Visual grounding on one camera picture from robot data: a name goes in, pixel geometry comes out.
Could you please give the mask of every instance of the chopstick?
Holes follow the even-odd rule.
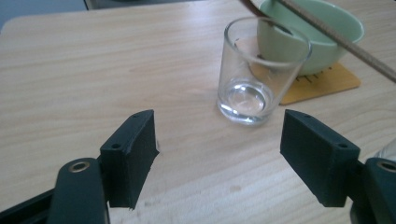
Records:
[[[269,17],[267,14],[261,12],[250,0],[240,0],[240,2],[250,11],[252,12],[254,15],[256,15],[257,17],[265,17],[268,19],[271,19],[271,17]],[[288,29],[284,28],[283,26],[279,26],[277,24],[274,24],[272,22],[269,22],[269,24],[274,25],[276,28],[280,29],[281,31],[289,34],[289,35],[293,35],[291,33],[291,31],[289,31]]]
[[[387,77],[389,80],[396,83],[396,72],[386,64],[380,62],[376,57],[371,55],[369,52],[358,47],[356,44],[344,38],[343,36],[337,34],[337,32],[335,32],[334,29],[326,25],[318,18],[312,16],[305,9],[293,3],[292,0],[277,0],[277,1],[281,3],[283,6],[287,7],[292,12],[294,12],[300,18],[304,19],[309,24],[317,28],[323,34],[331,38],[339,46],[343,47],[344,49],[355,55],[357,58],[361,59],[363,62],[373,67],[377,72],[381,73],[384,77]]]

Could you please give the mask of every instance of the clear glass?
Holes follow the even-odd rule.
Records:
[[[375,157],[396,162],[396,138],[384,148],[375,153]]]
[[[310,53],[308,38],[295,29],[266,18],[232,21],[224,32],[219,110],[238,123],[264,123]]]

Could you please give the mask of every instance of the table surface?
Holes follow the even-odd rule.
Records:
[[[361,47],[396,69],[396,2],[334,0],[365,26]],[[223,30],[249,16],[207,0],[19,18],[0,34],[0,210],[54,187],[58,170],[154,109],[159,151],[137,207],[112,223],[348,223],[324,208],[279,153],[285,109],[310,114],[361,148],[396,136],[395,84],[348,54],[361,86],[280,106],[261,127],[216,107]]]

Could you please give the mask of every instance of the coaster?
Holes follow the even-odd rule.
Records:
[[[286,92],[281,105],[289,105],[339,91],[358,88],[361,81],[340,63],[311,76],[297,77]]]

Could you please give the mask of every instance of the black plastic part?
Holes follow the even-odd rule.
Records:
[[[377,223],[396,223],[396,162],[371,158],[362,174]]]
[[[376,224],[375,216],[372,210],[367,210],[352,204],[349,212],[350,222],[352,224]]]
[[[61,168],[49,209],[49,224],[109,223],[99,162],[70,161]]]
[[[357,161],[355,166],[352,166],[347,171],[345,189],[347,196],[353,201],[354,206],[352,210],[356,210],[359,213],[372,214],[372,207],[363,185],[364,176],[362,172],[364,167],[363,163]]]
[[[100,151],[110,206],[134,209],[151,164],[159,154],[154,111],[142,111],[129,117]]]
[[[326,207],[343,207],[348,169],[360,149],[319,120],[286,110],[280,153]]]
[[[46,223],[53,189],[0,213],[0,223]]]

